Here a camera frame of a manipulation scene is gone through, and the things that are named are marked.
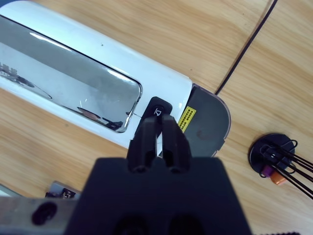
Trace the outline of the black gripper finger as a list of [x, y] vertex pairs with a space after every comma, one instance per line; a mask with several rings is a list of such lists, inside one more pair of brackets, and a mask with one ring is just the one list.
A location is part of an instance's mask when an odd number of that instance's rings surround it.
[[161, 118], [162, 157], [172, 173], [186, 173], [190, 169], [191, 150], [184, 133], [168, 114]]
[[157, 118], [149, 117], [140, 124], [130, 141], [127, 162], [132, 173], [144, 173], [152, 167], [157, 156]]

